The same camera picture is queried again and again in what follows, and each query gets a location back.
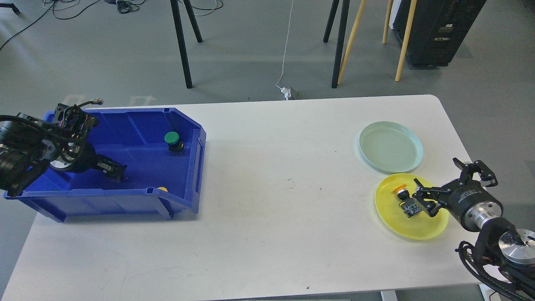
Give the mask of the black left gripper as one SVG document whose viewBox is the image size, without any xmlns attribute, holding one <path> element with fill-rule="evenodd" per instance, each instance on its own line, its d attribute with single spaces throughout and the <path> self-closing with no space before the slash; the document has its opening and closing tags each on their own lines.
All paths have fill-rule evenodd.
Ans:
<svg viewBox="0 0 535 301">
<path fill-rule="evenodd" d="M 102 171 L 111 181 L 121 182 L 127 165 L 115 162 L 95 152 L 91 143 L 85 143 L 78 156 L 71 162 L 65 162 L 61 157 L 50 162 L 53 170 L 65 173 L 83 173 L 88 169 Z"/>
</svg>

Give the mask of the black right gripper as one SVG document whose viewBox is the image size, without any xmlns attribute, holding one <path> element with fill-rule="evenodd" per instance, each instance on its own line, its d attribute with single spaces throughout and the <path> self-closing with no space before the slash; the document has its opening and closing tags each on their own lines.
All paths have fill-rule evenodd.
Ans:
<svg viewBox="0 0 535 301">
<path fill-rule="evenodd" d="M 484 189 L 497 186 L 497 177 L 481 160 L 471 163 L 453 158 L 453 163 L 461 170 L 458 180 L 441 187 L 425 187 L 418 179 L 413 179 L 416 192 L 412 198 L 429 217 L 435 217 L 445 208 L 463 229 L 478 232 L 487 221 L 503 216 L 503 205 Z M 473 179 L 475 173 L 479 181 Z"/>
</svg>

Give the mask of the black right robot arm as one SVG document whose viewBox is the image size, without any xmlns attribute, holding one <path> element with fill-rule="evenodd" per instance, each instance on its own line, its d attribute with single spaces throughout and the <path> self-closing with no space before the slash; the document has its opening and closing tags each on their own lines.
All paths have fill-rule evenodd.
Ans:
<svg viewBox="0 0 535 301">
<path fill-rule="evenodd" d="M 462 241 L 456 249 L 464 267 L 496 293 L 512 301 L 534 299 L 534 232 L 503 217 L 503 205 L 487 187 L 497 177 L 481 160 L 453 158 L 460 177 L 441 187 L 425 187 L 414 179 L 413 200 L 429 217 L 446 209 L 463 229 L 477 232 L 476 243 Z"/>
</svg>

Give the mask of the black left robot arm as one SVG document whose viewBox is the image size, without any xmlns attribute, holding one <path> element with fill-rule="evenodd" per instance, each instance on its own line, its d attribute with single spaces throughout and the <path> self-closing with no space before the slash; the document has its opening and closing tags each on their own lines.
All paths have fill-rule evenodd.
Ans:
<svg viewBox="0 0 535 301">
<path fill-rule="evenodd" d="M 102 104 L 100 98 L 80 105 L 57 104 L 52 121 L 22 113 L 2 115 L 1 189 L 10 197 L 19 196 L 49 168 L 62 173 L 94 169 L 113 181 L 122 181 L 127 166 L 96 153 L 88 142 L 99 120 L 82 107 Z"/>
</svg>

